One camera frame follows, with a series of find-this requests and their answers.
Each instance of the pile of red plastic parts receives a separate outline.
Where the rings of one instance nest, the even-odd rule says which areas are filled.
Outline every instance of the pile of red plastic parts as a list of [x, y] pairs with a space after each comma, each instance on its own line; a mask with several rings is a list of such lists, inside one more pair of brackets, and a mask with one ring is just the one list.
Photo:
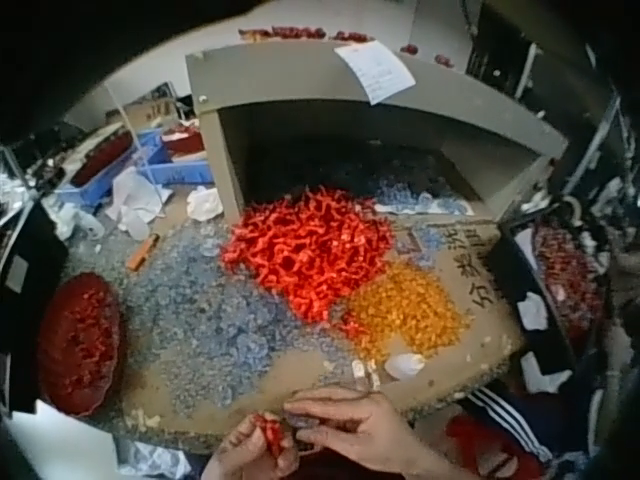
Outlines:
[[119, 321], [102, 277], [83, 273], [58, 289], [38, 339], [41, 387], [58, 409], [86, 415], [102, 402], [118, 361]]
[[327, 322], [337, 299], [383, 270], [391, 244], [389, 222], [375, 217], [371, 202], [320, 189], [248, 211], [222, 263], [232, 271], [245, 265], [303, 321]]
[[367, 43], [375, 40], [375, 38], [360, 32], [343, 32], [340, 30], [330, 40], [336, 40], [338, 42], [354, 42], [354, 43]]
[[592, 321], [605, 317], [604, 300], [587, 256], [571, 234], [557, 226], [539, 226], [534, 248], [542, 278], [570, 339], [583, 336]]
[[327, 36], [327, 32], [319, 27], [271, 27], [271, 30], [267, 28], [240, 29], [238, 33], [241, 37], [258, 37], [265, 40], [269, 38], [281, 38], [283, 40], [300, 40], [303, 38], [322, 40]]

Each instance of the blue plastic part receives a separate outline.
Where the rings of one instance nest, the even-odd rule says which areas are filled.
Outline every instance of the blue plastic part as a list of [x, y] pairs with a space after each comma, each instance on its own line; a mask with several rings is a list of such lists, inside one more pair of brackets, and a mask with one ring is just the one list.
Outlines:
[[[162, 143], [160, 129], [142, 131], [138, 133], [138, 140], [142, 147], [146, 147], [143, 151], [148, 155], [149, 165], [167, 163], [171, 160], [167, 147]], [[63, 202], [75, 203], [90, 209], [97, 207], [100, 201], [111, 192], [113, 179], [129, 163], [135, 152], [136, 147], [132, 145], [120, 158], [93, 177], [86, 185], [76, 188], [67, 183], [61, 185], [56, 193]]]
[[149, 171], [138, 167], [138, 173], [160, 185], [211, 185], [213, 173], [206, 160], [149, 165]]

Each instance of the cardboard sheet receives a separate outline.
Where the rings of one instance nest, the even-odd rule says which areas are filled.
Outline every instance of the cardboard sheet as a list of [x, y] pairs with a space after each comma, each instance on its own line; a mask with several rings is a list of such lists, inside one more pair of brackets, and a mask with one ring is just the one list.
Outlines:
[[[415, 252], [424, 246], [419, 244], [409, 226], [416, 222], [423, 224], [425, 217], [419, 217], [394, 217], [396, 234], [406, 237]], [[436, 223], [432, 227], [437, 228], [447, 241], [436, 254], [435, 270], [456, 307], [473, 321], [458, 345], [442, 349], [413, 379], [392, 381], [382, 375], [382, 390], [400, 409], [429, 407], [442, 400], [461, 398], [461, 390], [484, 383], [524, 343], [510, 307], [501, 298], [482, 263], [498, 238], [496, 226], [490, 221], [466, 221]], [[392, 256], [410, 254], [395, 252]], [[406, 349], [402, 341], [395, 342], [393, 348], [395, 352]], [[190, 353], [188, 345], [184, 345], [184, 349], [185, 352], [163, 352], [161, 362], [178, 361]], [[172, 406], [172, 393], [163, 379], [160, 364], [151, 365], [144, 370], [128, 372], [123, 413], [130, 415], [135, 409], [142, 409], [148, 417], [158, 415], [162, 419], [160, 428], [164, 431], [222, 435], [249, 412], [278, 411], [294, 391], [312, 387], [328, 368], [331, 366], [322, 352], [287, 350], [281, 353], [252, 394], [240, 397], [228, 409], [216, 407], [203, 396], [194, 413], [186, 417]], [[344, 383], [350, 382], [352, 379], [344, 379]]]
[[[425, 248], [411, 233], [410, 222], [414, 223], [409, 219], [397, 221], [396, 235], [406, 238], [416, 250], [395, 253], [398, 258]], [[402, 382], [387, 379], [383, 391], [399, 408], [429, 404], [477, 384], [480, 377], [524, 344], [517, 319], [484, 264], [500, 235], [495, 224], [465, 221], [430, 227], [446, 241], [446, 246], [435, 254], [435, 271], [458, 311], [471, 318], [471, 327], [458, 345], [441, 349], [429, 359], [415, 378]], [[406, 351], [403, 347], [402, 342], [397, 342], [393, 353]]]

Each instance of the white plastic piece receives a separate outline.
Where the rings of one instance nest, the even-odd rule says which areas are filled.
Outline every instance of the white plastic piece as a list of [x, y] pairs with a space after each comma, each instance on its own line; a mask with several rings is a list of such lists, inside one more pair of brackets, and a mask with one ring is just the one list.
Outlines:
[[520, 205], [520, 211], [522, 213], [531, 213], [536, 210], [547, 208], [551, 202], [551, 196], [546, 189], [537, 191], [529, 202]]
[[397, 380], [415, 377], [426, 365], [426, 359], [416, 353], [394, 355], [384, 364], [384, 369]]
[[596, 242], [591, 233], [588, 231], [584, 231], [580, 233], [580, 244], [582, 245], [582, 249], [587, 255], [594, 255], [596, 253], [596, 248], [598, 246], [598, 242]]
[[371, 379], [371, 390], [374, 392], [379, 391], [381, 382], [380, 382], [380, 375], [378, 375], [378, 367], [376, 367], [375, 360], [369, 360], [367, 362], [367, 372], [369, 372], [369, 378]]
[[526, 300], [518, 302], [518, 313], [527, 330], [546, 330], [549, 328], [547, 307], [540, 295], [527, 292]]
[[132, 210], [126, 205], [122, 206], [121, 212], [122, 220], [120, 221], [120, 224], [129, 232], [129, 235], [139, 242], [145, 240], [151, 233], [149, 225], [140, 218], [140, 215], [138, 215], [135, 210]]
[[87, 232], [91, 240], [98, 240], [104, 236], [104, 226], [90, 213], [77, 209], [76, 222]]
[[55, 215], [53, 220], [56, 222], [56, 236], [64, 241], [71, 236], [76, 226], [76, 210], [77, 207], [71, 203], [65, 203]]
[[527, 391], [533, 393], [558, 393], [558, 389], [572, 375], [571, 370], [543, 375], [540, 365], [533, 352], [529, 352], [520, 359], [522, 374]]
[[204, 222], [222, 213], [222, 201], [217, 188], [198, 187], [187, 197], [187, 215]]
[[558, 303], [562, 303], [567, 299], [567, 292], [564, 290], [562, 285], [551, 285], [549, 290], [551, 291], [553, 298], [555, 298]]

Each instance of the round red tray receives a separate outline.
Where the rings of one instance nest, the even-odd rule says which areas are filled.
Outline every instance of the round red tray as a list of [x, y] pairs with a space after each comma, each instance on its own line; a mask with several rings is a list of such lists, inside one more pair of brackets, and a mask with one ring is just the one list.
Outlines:
[[86, 416], [104, 401], [121, 357], [118, 302], [109, 284], [81, 273], [54, 294], [38, 336], [41, 393], [58, 410]]

